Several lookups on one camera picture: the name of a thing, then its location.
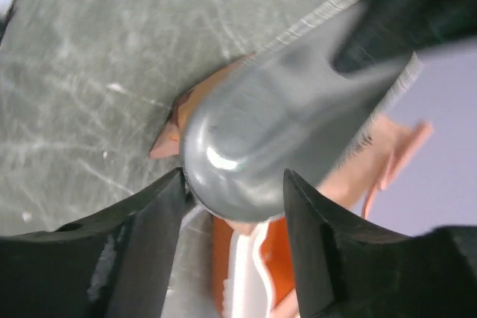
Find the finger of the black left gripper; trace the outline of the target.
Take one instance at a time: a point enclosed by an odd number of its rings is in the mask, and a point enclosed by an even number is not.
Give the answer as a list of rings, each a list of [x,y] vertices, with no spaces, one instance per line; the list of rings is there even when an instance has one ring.
[[[476,0],[367,1],[333,60],[340,73],[476,35]]]

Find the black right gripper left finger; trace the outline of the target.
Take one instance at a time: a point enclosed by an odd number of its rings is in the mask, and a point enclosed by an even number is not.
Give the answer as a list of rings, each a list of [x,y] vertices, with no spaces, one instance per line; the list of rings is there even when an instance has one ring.
[[[53,232],[1,238],[3,317],[159,317],[186,192],[175,168]]]

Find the grey metal litter scoop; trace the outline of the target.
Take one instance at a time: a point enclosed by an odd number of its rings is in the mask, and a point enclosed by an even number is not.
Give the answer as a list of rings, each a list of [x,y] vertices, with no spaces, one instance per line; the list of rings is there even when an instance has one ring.
[[[366,9],[362,0],[325,1],[197,105],[180,154],[189,190],[208,212],[245,223],[282,217],[284,170],[319,185],[412,85],[413,54],[352,74],[333,70],[337,47]]]

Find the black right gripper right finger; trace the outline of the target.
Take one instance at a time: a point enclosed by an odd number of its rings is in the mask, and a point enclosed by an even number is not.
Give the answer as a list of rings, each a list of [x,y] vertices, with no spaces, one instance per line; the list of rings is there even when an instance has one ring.
[[[286,170],[283,197],[302,317],[474,317],[476,228],[415,237],[367,221]]]

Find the pink cat litter bag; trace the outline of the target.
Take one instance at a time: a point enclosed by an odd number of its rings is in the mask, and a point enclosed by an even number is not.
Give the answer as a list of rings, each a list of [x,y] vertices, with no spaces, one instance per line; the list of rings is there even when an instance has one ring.
[[[189,116],[215,85],[243,61],[238,58],[192,87],[174,102],[149,156],[162,159],[180,152],[180,140]],[[378,192],[385,190],[432,134],[432,125],[401,126],[380,115],[353,149],[349,159],[336,168],[318,190],[349,209],[363,200],[361,216],[367,217]]]

